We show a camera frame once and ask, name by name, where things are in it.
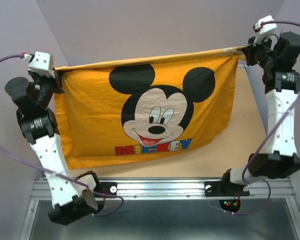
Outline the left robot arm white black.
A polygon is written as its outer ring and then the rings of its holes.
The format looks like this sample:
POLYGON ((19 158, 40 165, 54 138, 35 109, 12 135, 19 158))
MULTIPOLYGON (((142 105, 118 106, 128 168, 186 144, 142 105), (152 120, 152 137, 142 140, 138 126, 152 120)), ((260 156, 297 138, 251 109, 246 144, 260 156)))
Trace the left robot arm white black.
POLYGON ((54 78, 30 74, 14 77, 5 85, 5 92, 17 105, 16 117, 23 137, 36 153, 50 187, 53 223, 67 226, 87 215, 97 214, 105 202, 95 199, 101 184, 93 171, 73 179, 66 163, 56 116, 48 107, 53 94, 61 93, 54 78))

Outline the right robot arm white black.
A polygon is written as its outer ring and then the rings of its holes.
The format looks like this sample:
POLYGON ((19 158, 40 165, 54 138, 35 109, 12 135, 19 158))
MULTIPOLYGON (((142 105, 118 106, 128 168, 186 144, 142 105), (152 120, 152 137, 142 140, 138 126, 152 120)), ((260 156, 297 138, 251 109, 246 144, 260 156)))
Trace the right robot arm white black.
POLYGON ((300 156, 295 145, 295 108, 300 96, 300 74, 293 70, 300 54, 300 35, 291 31, 263 40, 252 37, 242 52, 248 66, 263 69, 262 81, 268 107, 267 135, 246 166, 229 169, 218 189, 224 195, 243 191, 244 187, 265 179, 285 179, 300 170, 300 156))

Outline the orange patterned pillowcase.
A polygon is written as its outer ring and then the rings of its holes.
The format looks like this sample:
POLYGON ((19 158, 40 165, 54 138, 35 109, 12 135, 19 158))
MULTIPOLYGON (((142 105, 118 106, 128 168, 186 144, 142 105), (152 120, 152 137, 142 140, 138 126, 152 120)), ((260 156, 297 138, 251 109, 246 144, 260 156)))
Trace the orange patterned pillowcase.
POLYGON ((54 96, 70 169, 166 158, 229 124, 241 47, 57 68, 54 96))

